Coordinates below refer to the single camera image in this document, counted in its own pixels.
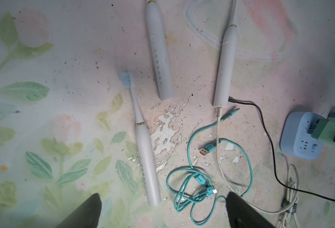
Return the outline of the green plug adapter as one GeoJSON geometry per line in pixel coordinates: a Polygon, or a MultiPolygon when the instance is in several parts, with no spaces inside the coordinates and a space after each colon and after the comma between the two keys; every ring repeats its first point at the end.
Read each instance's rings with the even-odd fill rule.
{"type": "Polygon", "coordinates": [[[335,120],[320,119],[314,128],[311,136],[314,139],[335,145],[335,120]]]}

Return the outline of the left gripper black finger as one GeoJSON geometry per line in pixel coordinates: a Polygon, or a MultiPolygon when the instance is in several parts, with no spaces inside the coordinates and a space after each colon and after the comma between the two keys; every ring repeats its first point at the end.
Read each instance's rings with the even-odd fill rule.
{"type": "Polygon", "coordinates": [[[95,193],[58,224],[56,228],[97,228],[101,211],[100,195],[95,193]]]}

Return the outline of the white electric toothbrush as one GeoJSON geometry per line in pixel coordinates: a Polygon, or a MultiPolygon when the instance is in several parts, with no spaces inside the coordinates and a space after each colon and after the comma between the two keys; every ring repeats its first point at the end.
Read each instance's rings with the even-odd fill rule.
{"type": "Polygon", "coordinates": [[[238,42],[236,11],[237,1],[233,1],[232,14],[221,45],[221,56],[213,103],[213,107],[216,108],[226,108],[229,102],[233,67],[238,42]]]}
{"type": "Polygon", "coordinates": [[[147,202],[149,206],[156,207],[161,203],[161,195],[149,129],[145,123],[140,106],[138,104],[133,75],[131,73],[122,73],[121,81],[124,87],[130,89],[132,96],[136,122],[136,143],[140,156],[144,183],[146,186],[147,202]]]}
{"type": "Polygon", "coordinates": [[[155,1],[147,1],[146,16],[159,97],[160,100],[164,101],[174,97],[174,87],[166,47],[163,16],[155,1]]]}

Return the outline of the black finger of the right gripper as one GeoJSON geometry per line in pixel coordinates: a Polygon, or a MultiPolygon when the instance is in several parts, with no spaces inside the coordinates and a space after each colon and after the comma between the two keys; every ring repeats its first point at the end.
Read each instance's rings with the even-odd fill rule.
{"type": "Polygon", "coordinates": [[[231,228],[274,228],[234,192],[230,192],[226,197],[226,209],[231,228]]]}

